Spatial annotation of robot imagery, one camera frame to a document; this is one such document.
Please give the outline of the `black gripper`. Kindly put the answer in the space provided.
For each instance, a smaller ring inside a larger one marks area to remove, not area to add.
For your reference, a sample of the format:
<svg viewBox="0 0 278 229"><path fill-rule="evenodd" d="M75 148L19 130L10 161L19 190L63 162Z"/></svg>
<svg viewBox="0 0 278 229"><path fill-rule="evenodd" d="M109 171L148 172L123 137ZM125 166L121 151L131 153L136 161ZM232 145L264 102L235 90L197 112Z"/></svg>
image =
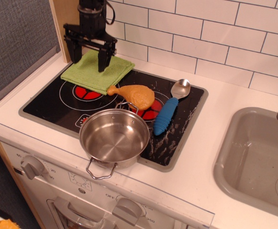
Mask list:
<svg viewBox="0 0 278 229"><path fill-rule="evenodd" d="M113 18L107 20L106 6L78 6L80 22L78 25L64 24L64 39L73 63L78 63L82 58L82 47L92 47L99 49L98 72L103 72L109 66L111 57L115 55L117 43L116 38L106 32L106 25L111 25L115 21L115 11Z"/></svg>

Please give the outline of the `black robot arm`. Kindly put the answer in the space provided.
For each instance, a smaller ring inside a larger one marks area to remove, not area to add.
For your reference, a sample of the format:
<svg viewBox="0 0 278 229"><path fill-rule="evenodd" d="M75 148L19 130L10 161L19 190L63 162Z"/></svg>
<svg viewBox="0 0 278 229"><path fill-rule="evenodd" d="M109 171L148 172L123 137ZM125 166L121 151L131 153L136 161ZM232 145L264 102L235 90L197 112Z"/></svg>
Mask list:
<svg viewBox="0 0 278 229"><path fill-rule="evenodd" d="M115 21L115 12L109 22L106 18L107 7L112 7L106 0L81 0L77 10L80 22L78 25L64 24L68 52L73 63L82 58L82 47L98 51L98 71L103 72L115 55L117 39L106 32L106 25Z"/></svg>

